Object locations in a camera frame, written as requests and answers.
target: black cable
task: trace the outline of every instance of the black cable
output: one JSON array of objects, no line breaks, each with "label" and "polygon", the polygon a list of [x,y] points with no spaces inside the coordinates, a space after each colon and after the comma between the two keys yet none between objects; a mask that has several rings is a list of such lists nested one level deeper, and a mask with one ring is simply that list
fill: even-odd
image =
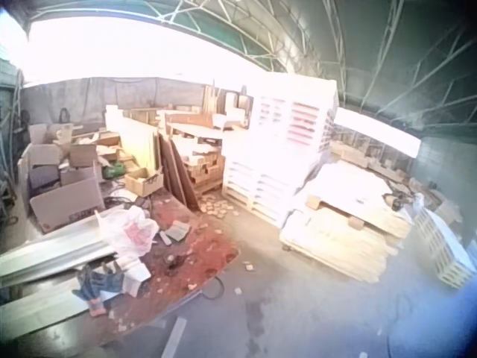
[{"label": "black cable", "polygon": [[217,276],[214,277],[217,281],[218,281],[218,284],[221,285],[221,289],[219,291],[219,293],[215,296],[215,297],[209,297],[207,295],[205,295],[203,292],[202,292],[202,296],[209,300],[209,301],[215,301],[215,300],[218,300],[220,297],[222,297],[225,293],[225,285],[224,283],[222,282],[222,280],[220,278],[218,278]]}]

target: white plastic bag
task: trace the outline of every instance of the white plastic bag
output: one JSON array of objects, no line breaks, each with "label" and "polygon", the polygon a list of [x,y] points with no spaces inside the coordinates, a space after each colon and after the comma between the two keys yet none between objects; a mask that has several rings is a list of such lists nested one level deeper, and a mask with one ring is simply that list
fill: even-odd
[{"label": "white plastic bag", "polygon": [[102,239],[120,256],[141,257],[151,250],[159,225],[147,219],[140,207],[116,210],[105,217],[98,212],[95,214]]}]

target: green power tool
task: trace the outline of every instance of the green power tool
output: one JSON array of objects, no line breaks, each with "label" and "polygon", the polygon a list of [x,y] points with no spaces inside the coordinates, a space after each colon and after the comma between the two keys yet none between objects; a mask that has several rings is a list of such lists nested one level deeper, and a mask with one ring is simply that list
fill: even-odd
[{"label": "green power tool", "polygon": [[126,168],[121,162],[115,162],[113,166],[105,166],[103,168],[104,179],[114,179],[124,174],[126,174]]}]

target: wet floor stain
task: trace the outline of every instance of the wet floor stain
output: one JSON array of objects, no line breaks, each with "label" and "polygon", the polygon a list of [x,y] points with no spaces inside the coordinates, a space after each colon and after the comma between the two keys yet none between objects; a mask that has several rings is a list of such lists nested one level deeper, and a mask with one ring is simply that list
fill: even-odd
[{"label": "wet floor stain", "polygon": [[263,327],[263,312],[262,306],[266,304],[266,299],[260,299],[258,301],[247,302],[245,304],[245,312],[247,315],[247,329],[250,334],[250,338],[247,342],[247,355],[246,358],[254,358],[258,353],[262,351],[257,339],[265,333]]}]

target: glove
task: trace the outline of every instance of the glove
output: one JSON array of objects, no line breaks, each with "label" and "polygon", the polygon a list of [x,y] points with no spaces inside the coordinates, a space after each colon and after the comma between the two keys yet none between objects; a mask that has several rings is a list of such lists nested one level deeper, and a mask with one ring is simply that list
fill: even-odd
[{"label": "glove", "polygon": [[88,265],[85,265],[76,276],[80,283],[80,289],[72,290],[73,295],[78,296],[88,303],[89,314],[93,317],[106,314],[103,301],[101,300],[100,290],[93,283],[94,279],[97,280],[99,278],[98,275],[99,274],[92,271]]},{"label": "glove", "polygon": [[122,283],[124,281],[124,272],[116,261],[113,262],[114,272],[111,268],[102,263],[104,274],[93,272],[91,284],[98,290],[106,292],[122,292]]},{"label": "glove", "polygon": [[76,275],[80,283],[80,289],[73,289],[72,293],[83,301],[91,301],[98,298],[100,296],[99,289],[91,282],[92,275],[95,273],[96,272],[93,272],[88,265],[85,265]]}]

